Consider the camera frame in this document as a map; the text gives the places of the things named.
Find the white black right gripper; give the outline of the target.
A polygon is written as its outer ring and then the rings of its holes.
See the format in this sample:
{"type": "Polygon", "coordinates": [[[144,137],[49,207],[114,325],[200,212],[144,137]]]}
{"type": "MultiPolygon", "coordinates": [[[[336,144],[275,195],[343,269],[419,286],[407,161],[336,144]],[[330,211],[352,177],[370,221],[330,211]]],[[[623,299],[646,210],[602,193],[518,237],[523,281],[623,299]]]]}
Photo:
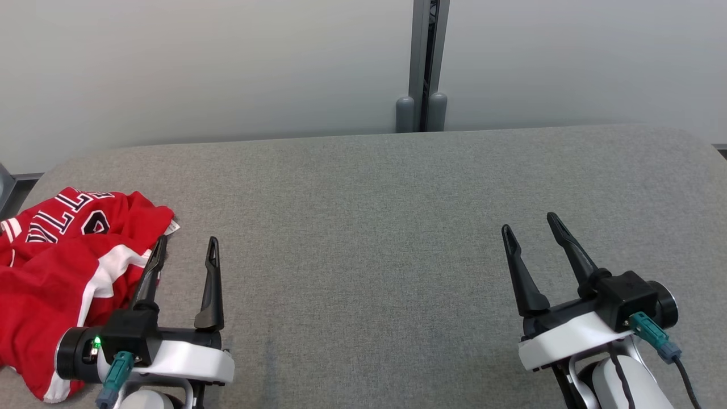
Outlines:
{"type": "MultiPolygon", "coordinates": [[[[522,248],[511,226],[505,224],[501,229],[517,313],[524,318],[519,357],[527,370],[547,367],[584,352],[600,351],[611,342],[618,343],[634,336],[630,324],[628,331],[613,332],[594,311],[595,301],[604,298],[599,286],[605,278],[611,277],[611,273],[594,263],[556,213],[549,212],[547,221],[578,282],[580,298],[559,306],[550,306],[547,297],[538,290],[522,259],[522,248]]],[[[659,282],[647,283],[658,292],[657,315],[651,318],[652,321],[663,329],[674,327],[679,319],[674,296],[659,282]]]]}

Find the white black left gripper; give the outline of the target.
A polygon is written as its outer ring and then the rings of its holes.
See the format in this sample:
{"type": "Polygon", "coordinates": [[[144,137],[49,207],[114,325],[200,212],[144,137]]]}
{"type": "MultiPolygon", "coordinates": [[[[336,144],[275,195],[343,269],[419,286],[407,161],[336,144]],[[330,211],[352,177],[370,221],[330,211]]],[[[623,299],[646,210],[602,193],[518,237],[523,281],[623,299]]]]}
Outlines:
{"type": "MultiPolygon", "coordinates": [[[[167,236],[157,239],[135,294],[129,303],[131,311],[159,312],[155,297],[167,254],[167,236]]],[[[163,328],[162,342],[155,360],[148,367],[135,364],[127,382],[162,383],[196,381],[198,383],[231,383],[235,362],[222,349],[218,332],[225,327],[220,246],[218,238],[210,236],[207,258],[207,277],[203,288],[202,305],[194,319],[194,329],[163,328]]],[[[60,339],[55,351],[55,370],[65,380],[101,384],[111,364],[109,347],[104,347],[99,334],[101,327],[71,328],[60,339]]]]}

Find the red white basketball jersey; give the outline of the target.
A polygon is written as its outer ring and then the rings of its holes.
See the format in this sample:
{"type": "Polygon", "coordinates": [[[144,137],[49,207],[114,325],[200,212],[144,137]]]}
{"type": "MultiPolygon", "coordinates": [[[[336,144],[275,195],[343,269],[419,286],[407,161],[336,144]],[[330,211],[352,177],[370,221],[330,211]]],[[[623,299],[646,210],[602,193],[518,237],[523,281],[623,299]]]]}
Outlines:
{"type": "Polygon", "coordinates": [[[57,375],[58,342],[127,306],[157,239],[178,228],[140,192],[73,187],[0,221],[0,367],[42,402],[83,388],[57,375]]]}

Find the grey metal partition post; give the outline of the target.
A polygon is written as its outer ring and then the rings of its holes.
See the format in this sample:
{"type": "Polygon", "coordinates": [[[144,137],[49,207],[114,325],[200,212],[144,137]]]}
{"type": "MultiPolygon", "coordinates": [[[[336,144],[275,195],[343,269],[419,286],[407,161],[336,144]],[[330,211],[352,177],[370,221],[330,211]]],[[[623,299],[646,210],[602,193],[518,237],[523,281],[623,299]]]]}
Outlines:
{"type": "Polygon", "coordinates": [[[451,0],[414,0],[408,95],[395,104],[395,132],[441,132],[447,96],[439,90],[451,0]]]}

